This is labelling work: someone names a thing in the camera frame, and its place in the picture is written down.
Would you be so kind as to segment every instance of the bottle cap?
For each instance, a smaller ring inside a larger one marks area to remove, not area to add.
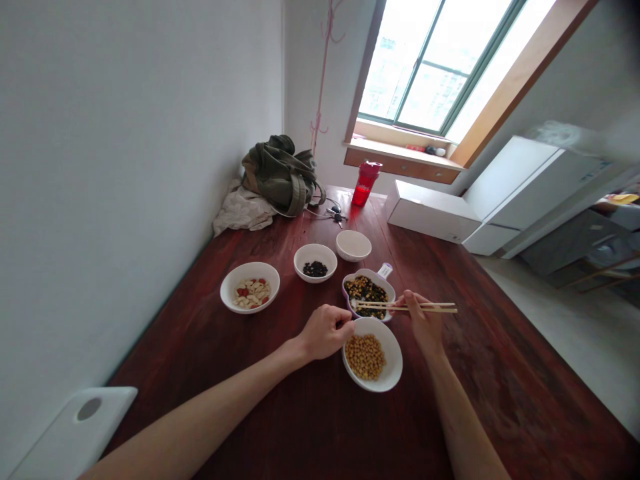
[[[366,160],[360,165],[360,173],[368,177],[377,177],[378,173],[380,173],[380,167],[382,167],[382,163]]]

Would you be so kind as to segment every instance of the hand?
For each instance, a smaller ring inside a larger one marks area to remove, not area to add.
[[[419,303],[428,302],[429,300],[422,295],[418,295],[411,290],[405,290],[404,295],[395,301],[395,306],[407,306],[409,312],[393,311],[391,314],[400,315],[402,313],[409,313],[411,315],[413,336],[418,346],[420,346],[422,354],[427,360],[430,360],[442,356],[445,350],[442,346],[442,314],[427,315],[420,310]]]
[[[335,324],[342,322],[342,328]],[[304,348],[307,360],[327,358],[338,351],[355,332],[351,312],[331,305],[322,305],[313,311],[305,328],[296,337]]]

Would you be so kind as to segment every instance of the dark red table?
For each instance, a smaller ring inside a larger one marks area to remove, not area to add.
[[[324,283],[303,282],[293,270],[296,249],[322,243],[335,250],[340,232],[332,220],[308,213],[212,240],[109,382],[139,392],[107,452],[278,348],[302,330],[318,305],[342,306],[346,274],[389,262],[396,292],[410,287],[432,301],[458,305],[459,313],[446,319],[447,354],[514,479],[634,472],[637,442],[464,247],[388,225],[384,196],[372,195],[364,208],[351,211],[350,190],[330,187],[328,196],[344,207],[346,228],[370,238],[370,256],[360,264],[339,259]],[[222,304],[220,283],[250,261],[277,268],[280,291],[266,310],[236,315]],[[196,478],[453,478],[429,372],[408,322],[388,323],[404,358],[393,390],[362,390],[339,353],[314,362],[276,386]]]

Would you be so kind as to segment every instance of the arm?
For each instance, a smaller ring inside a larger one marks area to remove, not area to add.
[[[354,330],[350,312],[323,305],[296,338],[152,423],[80,478],[191,478],[274,386],[308,362],[332,355]]]
[[[456,480],[508,480],[509,474],[445,354],[442,314],[425,315],[418,306],[419,302],[428,301],[406,290],[396,305],[408,306],[413,334],[431,372],[453,474]]]

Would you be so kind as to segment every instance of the tiled floor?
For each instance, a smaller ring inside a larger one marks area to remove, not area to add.
[[[608,289],[557,290],[519,259],[476,259],[640,441],[640,310]]]

